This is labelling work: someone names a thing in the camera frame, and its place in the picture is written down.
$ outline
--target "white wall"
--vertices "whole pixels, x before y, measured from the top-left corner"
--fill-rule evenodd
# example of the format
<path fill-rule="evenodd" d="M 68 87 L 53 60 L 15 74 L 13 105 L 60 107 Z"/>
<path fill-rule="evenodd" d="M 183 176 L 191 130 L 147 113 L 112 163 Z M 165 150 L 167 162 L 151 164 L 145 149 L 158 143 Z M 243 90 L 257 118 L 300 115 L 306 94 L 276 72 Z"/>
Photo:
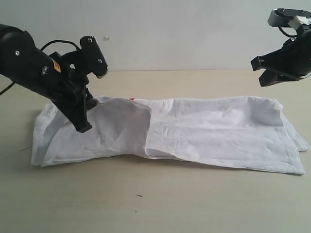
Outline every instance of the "white wall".
<path fill-rule="evenodd" d="M 267 24 L 279 7 L 311 11 L 311 1 L 0 0 L 0 23 L 27 30 L 38 47 L 94 35 L 110 70 L 250 68 L 287 39 Z"/>

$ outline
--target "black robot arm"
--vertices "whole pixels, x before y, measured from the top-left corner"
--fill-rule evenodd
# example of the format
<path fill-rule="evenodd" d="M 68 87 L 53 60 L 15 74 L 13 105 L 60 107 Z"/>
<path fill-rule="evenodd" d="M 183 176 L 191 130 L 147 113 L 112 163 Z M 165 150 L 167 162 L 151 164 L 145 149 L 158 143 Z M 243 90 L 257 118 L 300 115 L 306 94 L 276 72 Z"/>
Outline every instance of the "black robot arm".
<path fill-rule="evenodd" d="M 281 49 L 264 56 L 255 57 L 253 70 L 266 69 L 259 78 L 261 86 L 299 81 L 311 72 L 311 13 L 305 10 L 279 8 L 268 19 L 272 27 L 278 27 L 290 37 Z M 291 27 L 296 35 L 289 35 L 282 28 Z"/>
<path fill-rule="evenodd" d="M 108 65 L 94 37 L 85 36 L 80 44 L 81 48 L 75 45 L 76 51 L 63 56 L 57 52 L 48 56 L 35 46 L 28 32 L 0 24 L 0 74 L 49 98 L 84 133 L 92 128 L 86 111 L 97 104 L 86 88 L 87 74 L 101 78 Z"/>

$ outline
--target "folded fabric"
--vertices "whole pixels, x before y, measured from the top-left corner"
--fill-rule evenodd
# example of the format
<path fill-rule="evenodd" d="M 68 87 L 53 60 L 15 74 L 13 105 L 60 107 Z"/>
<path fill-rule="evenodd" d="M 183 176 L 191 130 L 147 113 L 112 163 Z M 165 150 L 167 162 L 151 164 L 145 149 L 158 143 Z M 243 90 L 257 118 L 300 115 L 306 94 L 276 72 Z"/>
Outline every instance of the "folded fabric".
<path fill-rule="evenodd" d="M 85 133 L 53 104 L 35 119 L 32 164 L 49 166 L 134 154 L 214 166 L 304 174 L 310 149 L 277 100 L 127 100 L 99 97 Z"/>

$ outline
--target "table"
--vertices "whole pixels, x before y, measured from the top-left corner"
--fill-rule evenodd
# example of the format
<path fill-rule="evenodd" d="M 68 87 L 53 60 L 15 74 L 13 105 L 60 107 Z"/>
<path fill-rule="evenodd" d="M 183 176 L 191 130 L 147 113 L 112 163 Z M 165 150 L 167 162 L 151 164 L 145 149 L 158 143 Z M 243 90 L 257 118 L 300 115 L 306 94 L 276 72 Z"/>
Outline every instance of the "table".
<path fill-rule="evenodd" d="M 164 99 L 253 95 L 278 99 L 311 143 L 311 78 L 262 88 L 250 70 L 110 72 L 94 95 Z M 0 79 L 0 89 L 10 81 Z M 309 233 L 306 175 L 234 170 L 132 155 L 34 167 L 34 118 L 49 100 L 15 85 L 0 97 L 2 233 Z"/>

